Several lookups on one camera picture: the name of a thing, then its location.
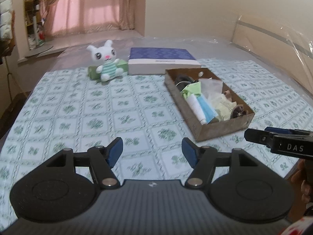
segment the green fabric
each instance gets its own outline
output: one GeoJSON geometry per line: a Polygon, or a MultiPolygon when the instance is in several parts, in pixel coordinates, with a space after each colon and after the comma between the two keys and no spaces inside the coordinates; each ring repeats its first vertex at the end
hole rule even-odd
{"type": "Polygon", "coordinates": [[[189,84],[181,91],[181,93],[184,99],[187,99],[192,94],[198,97],[201,95],[201,83],[196,82],[196,83],[189,84]]]}
{"type": "MultiPolygon", "coordinates": [[[[128,72],[128,63],[125,60],[120,59],[116,66],[117,68],[123,68],[124,72],[128,72]]],[[[100,74],[96,73],[97,66],[88,67],[88,77],[91,80],[100,80],[100,74]]]]}

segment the green patterned bed sheet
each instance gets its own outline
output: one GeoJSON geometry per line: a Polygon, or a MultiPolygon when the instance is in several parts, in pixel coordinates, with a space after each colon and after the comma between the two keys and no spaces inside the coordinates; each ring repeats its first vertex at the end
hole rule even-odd
{"type": "MultiPolygon", "coordinates": [[[[253,61],[201,59],[255,111],[250,128],[313,130],[313,110],[292,88],[253,61]]],[[[124,151],[113,168],[124,179],[181,179],[192,171],[181,151],[194,140],[162,75],[135,75],[107,85],[91,81],[87,68],[47,72],[9,132],[0,154],[0,228],[16,219],[9,203],[12,185],[63,148],[86,151],[122,137],[124,151]]],[[[272,154],[246,142],[244,132],[197,143],[230,152],[241,147],[282,177],[296,158],[272,154]]],[[[217,168],[215,178],[228,172],[217,168]]],[[[88,168],[77,173],[90,179],[88,168]]]]}

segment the window sill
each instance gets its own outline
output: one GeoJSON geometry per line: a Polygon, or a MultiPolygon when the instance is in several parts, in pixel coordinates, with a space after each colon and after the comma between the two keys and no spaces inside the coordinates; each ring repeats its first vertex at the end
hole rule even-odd
{"type": "Polygon", "coordinates": [[[103,31],[98,33],[89,33],[89,34],[77,34],[71,35],[67,37],[59,37],[55,38],[54,40],[47,41],[47,44],[53,45],[53,47],[43,53],[40,53],[36,56],[32,57],[23,57],[18,60],[18,63],[26,62],[33,60],[34,58],[39,58],[59,52],[65,51],[69,47],[77,46],[77,45],[84,45],[88,43],[93,43],[101,40],[122,40],[126,38],[133,38],[133,37],[142,37],[138,32],[135,30],[110,30],[110,31],[103,31]]]}

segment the pink curtain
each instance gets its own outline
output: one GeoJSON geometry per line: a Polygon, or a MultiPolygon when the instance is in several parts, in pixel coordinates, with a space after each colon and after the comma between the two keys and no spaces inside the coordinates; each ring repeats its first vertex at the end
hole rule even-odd
{"type": "Polygon", "coordinates": [[[133,0],[56,0],[47,5],[47,36],[133,29],[133,0]]]}

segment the white jacket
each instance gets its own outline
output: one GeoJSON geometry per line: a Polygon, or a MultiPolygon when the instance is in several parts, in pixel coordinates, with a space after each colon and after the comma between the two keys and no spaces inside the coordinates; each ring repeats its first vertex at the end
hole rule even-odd
{"type": "Polygon", "coordinates": [[[12,0],[0,0],[0,40],[9,41],[12,35],[12,0]]]}

